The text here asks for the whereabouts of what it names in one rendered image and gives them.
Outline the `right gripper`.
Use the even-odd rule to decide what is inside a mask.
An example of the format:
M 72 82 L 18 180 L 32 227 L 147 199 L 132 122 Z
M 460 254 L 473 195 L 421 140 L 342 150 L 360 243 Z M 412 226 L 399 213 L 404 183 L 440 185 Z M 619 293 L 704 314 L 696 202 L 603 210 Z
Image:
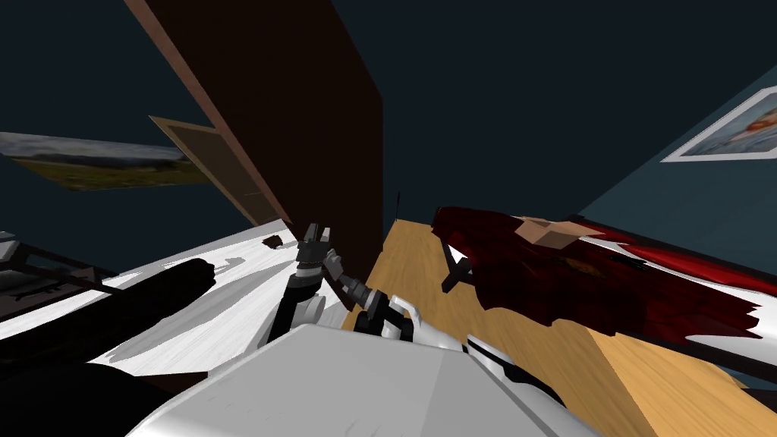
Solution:
M 339 289 L 347 296 L 348 303 L 365 305 L 370 295 L 370 289 L 360 280 L 343 275 L 344 269 L 335 249 L 330 249 L 322 261 L 330 276 L 341 276 L 337 279 Z

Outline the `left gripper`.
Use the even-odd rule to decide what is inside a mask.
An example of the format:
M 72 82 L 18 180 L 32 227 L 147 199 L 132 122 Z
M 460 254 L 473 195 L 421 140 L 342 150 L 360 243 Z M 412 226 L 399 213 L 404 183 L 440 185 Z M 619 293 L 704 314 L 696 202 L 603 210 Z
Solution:
M 296 275 L 318 275 L 323 260 L 330 250 L 331 228 L 324 228 L 318 241 L 318 224 L 311 223 L 304 235 L 304 241 L 298 245 Z

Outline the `dark brown door leaf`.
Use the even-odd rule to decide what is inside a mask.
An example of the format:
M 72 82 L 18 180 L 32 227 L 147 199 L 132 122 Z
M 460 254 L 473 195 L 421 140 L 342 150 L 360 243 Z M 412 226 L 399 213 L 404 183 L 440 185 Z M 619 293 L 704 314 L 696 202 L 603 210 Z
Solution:
M 332 0 L 124 0 L 275 212 L 382 252 L 382 98 Z

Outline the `brown panelled door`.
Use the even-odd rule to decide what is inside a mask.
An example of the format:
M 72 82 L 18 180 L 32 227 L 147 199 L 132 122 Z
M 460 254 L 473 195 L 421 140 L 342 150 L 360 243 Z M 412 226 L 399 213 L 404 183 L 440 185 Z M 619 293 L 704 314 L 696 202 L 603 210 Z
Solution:
M 231 135 L 214 127 L 151 116 L 150 119 L 254 226 L 279 219 L 293 225 L 269 179 Z

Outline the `bed with red blanket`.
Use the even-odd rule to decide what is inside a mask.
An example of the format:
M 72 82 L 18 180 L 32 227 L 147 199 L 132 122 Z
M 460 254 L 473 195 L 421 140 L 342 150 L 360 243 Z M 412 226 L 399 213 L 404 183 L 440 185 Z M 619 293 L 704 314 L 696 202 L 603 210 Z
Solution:
M 777 384 L 777 360 L 768 363 L 720 344 L 760 345 L 753 303 L 584 241 L 561 249 L 533 244 L 518 234 L 522 224 L 498 212 L 436 211 L 434 235 L 463 255 L 443 289 L 450 291 L 468 273 L 486 310 L 504 308 L 547 326 L 570 320 Z

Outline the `landscape wall picture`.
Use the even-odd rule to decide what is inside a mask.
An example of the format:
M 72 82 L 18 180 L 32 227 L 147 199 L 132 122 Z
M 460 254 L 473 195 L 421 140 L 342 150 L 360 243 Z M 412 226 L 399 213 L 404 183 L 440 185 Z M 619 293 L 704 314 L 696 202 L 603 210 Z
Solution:
M 211 182 L 175 147 L 0 132 L 0 155 L 70 191 Z

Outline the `dark metal frame table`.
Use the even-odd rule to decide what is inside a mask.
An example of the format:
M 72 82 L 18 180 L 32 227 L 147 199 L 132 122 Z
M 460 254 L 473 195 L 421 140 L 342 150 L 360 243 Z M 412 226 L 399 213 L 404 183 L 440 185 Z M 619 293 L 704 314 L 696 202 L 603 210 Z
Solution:
M 0 231 L 0 322 L 85 291 L 115 294 L 116 274 L 19 241 Z

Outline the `white framed wall picture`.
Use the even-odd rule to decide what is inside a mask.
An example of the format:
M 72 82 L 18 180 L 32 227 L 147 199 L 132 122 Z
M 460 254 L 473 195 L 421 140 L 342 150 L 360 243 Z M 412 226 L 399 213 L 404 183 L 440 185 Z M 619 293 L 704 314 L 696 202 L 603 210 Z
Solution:
M 759 159 L 777 159 L 777 86 L 759 90 L 662 162 Z

